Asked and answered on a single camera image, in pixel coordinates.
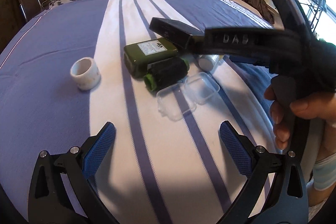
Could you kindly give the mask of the person's right hand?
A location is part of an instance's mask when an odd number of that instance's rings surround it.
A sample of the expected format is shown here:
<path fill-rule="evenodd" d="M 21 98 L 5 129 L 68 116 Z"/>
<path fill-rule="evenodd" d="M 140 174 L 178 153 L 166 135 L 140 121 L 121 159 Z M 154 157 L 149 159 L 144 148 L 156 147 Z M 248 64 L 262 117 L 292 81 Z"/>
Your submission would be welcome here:
<path fill-rule="evenodd" d="M 276 136 L 278 148 L 285 149 L 289 143 L 289 126 L 284 122 L 285 110 L 276 101 L 274 90 L 269 86 L 264 97 L 273 101 L 270 107 L 270 114 L 275 123 L 273 132 Z M 326 122 L 325 133 L 323 134 L 323 145 L 328 152 L 335 152 L 335 94 L 314 93 L 304 99 L 290 103 L 291 112 L 298 118 L 314 119 L 321 118 Z"/>

